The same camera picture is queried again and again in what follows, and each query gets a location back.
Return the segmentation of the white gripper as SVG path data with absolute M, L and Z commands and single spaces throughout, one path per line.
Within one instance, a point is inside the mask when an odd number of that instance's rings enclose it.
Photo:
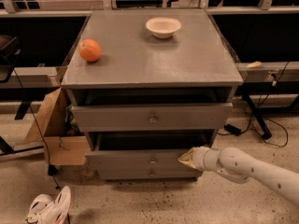
M 190 168 L 198 169 L 200 171 L 207 171 L 205 165 L 205 156 L 208 153 L 208 147 L 193 147 L 186 153 L 182 154 L 178 161 Z

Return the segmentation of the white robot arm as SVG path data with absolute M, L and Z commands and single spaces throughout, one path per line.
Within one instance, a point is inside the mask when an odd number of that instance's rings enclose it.
M 253 158 L 236 147 L 222 150 L 193 147 L 178 161 L 199 171 L 214 172 L 237 184 L 250 178 L 278 193 L 286 200 L 299 205 L 299 174 Z

